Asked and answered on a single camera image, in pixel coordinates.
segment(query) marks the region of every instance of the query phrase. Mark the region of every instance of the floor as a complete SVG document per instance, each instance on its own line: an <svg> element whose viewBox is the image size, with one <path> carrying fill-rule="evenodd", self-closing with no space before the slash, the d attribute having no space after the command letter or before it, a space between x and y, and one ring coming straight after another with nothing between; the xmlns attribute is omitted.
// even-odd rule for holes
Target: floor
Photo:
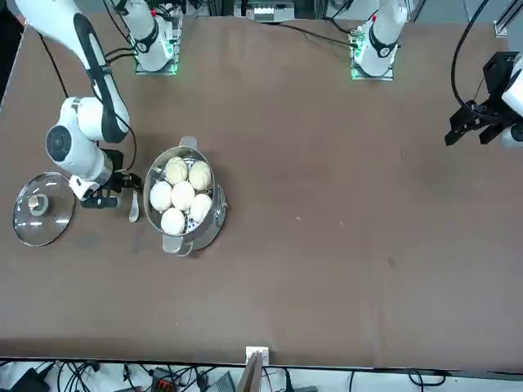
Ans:
<svg viewBox="0 0 523 392"><path fill-rule="evenodd" d="M0 388L9 389L15 382L25 373L29 368L37 368L41 362L23 362L10 363L0 368ZM51 391L58 390L56 388L56 378L60 363L55 364L53 369L48 373L46 382L51 387ZM148 369L154 369L155 366L145 365ZM183 367L172 366L172 371L182 369ZM199 372L204 372L208 367L199 367ZM232 379L238 385L242 373L241 368L237 367L220 367L212 370L209 375L209 385L217 381L226 372L230 372ZM150 376L138 365L130 365L132 384L137 388L143 387L145 390L150 385ZM290 369L289 370L293 387L297 388L316 386L319 392L348 392L351 378L350 370L304 370L304 369ZM72 372L64 370L60 377L61 389L67 384ZM282 369L267 368L267 374L270 377L270 386L263 377L261 382L261 391L276 392L285 387L285 375ZM424 376L425 383L438 382L440 377ZM123 365L121 363L104 363L101 365L99 372L89 372L83 377L83 381L92 392L103 391L120 391L130 388L127 381L123 381ZM446 382L438 387L427 388L430 391L437 392L464 392L473 390L475 392L487 392L496 390L498 392L516 392L523 388L523 381L501 381L501 380L486 380L479 378L462 378L449 377ZM419 387L414 385L405 374L384 374L384 373L368 373L357 372L354 375L352 382L352 391L354 392L378 392L380 390L387 391L404 391L416 392ZM187 392L197 392L199 389L196 386L190 387Z"/></svg>

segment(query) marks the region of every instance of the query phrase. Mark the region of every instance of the metal bracket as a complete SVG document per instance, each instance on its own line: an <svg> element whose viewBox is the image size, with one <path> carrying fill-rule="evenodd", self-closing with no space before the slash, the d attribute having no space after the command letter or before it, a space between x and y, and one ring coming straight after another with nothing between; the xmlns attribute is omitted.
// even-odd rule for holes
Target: metal bracket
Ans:
<svg viewBox="0 0 523 392"><path fill-rule="evenodd" d="M248 363L251 356L255 353L261 353L263 366L269 366L269 347L255 347L250 345L245 347L245 363Z"/></svg>
<svg viewBox="0 0 523 392"><path fill-rule="evenodd" d="M507 28L503 27L502 29L498 29L497 26L498 21L494 21L494 32L496 33L496 38L506 38L507 37Z"/></svg>

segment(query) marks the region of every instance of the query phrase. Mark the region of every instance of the stainless steel pot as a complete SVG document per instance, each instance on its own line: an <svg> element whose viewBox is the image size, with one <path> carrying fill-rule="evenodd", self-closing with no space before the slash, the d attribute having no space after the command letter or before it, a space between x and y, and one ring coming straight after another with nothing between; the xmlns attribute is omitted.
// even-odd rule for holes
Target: stainless steel pot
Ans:
<svg viewBox="0 0 523 392"><path fill-rule="evenodd" d="M212 199L212 206L202 223L198 225L188 217L183 234L172 236L165 233L160 224L162 215L151 207L149 194L154 184L165 180L165 165L170 158L174 157L182 157L189 168L197 161L204 161L209 165L207 159L198 151L196 139L192 136L184 136L177 147L168 149L157 157L147 172L143 193L144 209L149 222L163 234L163 250L178 256L187 256L193 251L206 247L218 235L226 218L227 203L225 193L217 183L212 167L209 165L212 183L208 187L207 193Z"/></svg>

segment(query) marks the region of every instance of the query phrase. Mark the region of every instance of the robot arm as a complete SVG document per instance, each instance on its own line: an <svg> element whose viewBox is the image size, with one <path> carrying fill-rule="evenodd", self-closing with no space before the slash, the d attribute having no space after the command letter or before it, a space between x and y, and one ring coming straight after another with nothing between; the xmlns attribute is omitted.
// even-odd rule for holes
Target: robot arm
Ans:
<svg viewBox="0 0 523 392"><path fill-rule="evenodd" d="M16 0L16 5L39 33L72 51L91 80L96 98L65 100L57 124L46 136L47 154L72 174L69 184L84 201L113 175L113 162L95 141L119 143L123 140L128 130L127 108L96 33L73 0Z"/></svg>
<svg viewBox="0 0 523 392"><path fill-rule="evenodd" d="M450 118L445 143L453 145L467 132L479 129L486 145L501 135L505 147L523 147L523 58L515 51L499 51L483 67L489 97L467 102Z"/></svg>
<svg viewBox="0 0 523 392"><path fill-rule="evenodd" d="M523 55L520 53L514 59L514 67L508 80L507 88L501 96L518 118L515 123L501 134L501 143L505 147L523 147Z"/></svg>
<svg viewBox="0 0 523 392"><path fill-rule="evenodd" d="M16 5L30 25L68 47L87 71L95 95L103 104L97 98L82 99L78 106L82 132L90 140L122 141L127 126L119 118L127 123L129 114L89 20L73 0L16 0Z"/></svg>
<svg viewBox="0 0 523 392"><path fill-rule="evenodd" d="M161 16L153 17L144 0L110 2L131 32L141 67L147 72L161 70L173 58L172 22Z"/></svg>

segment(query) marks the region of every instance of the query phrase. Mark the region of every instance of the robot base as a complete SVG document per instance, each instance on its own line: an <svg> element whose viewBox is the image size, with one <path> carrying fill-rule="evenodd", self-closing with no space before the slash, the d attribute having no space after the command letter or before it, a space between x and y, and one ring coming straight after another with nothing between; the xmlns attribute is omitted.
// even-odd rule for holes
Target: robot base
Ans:
<svg viewBox="0 0 523 392"><path fill-rule="evenodd" d="M183 15L174 15L165 18L167 25L170 26L169 35L171 36L170 43L166 44L165 51L171 58L163 68L158 71L150 72L143 69L138 61L136 61L136 75L163 75L174 76L178 73L178 65L180 63L180 48L181 48L181 32L183 26Z"/></svg>
<svg viewBox="0 0 523 392"><path fill-rule="evenodd" d="M361 67L355 62L355 58L360 54L360 48L364 45L365 42L365 32L363 30L357 29L353 30L349 34L349 43L355 43L358 47L350 48L350 59L351 59L351 79L352 80L394 80L394 73L392 71L392 65L389 67L389 70L385 72L382 76L374 77L369 76L362 70Z"/></svg>

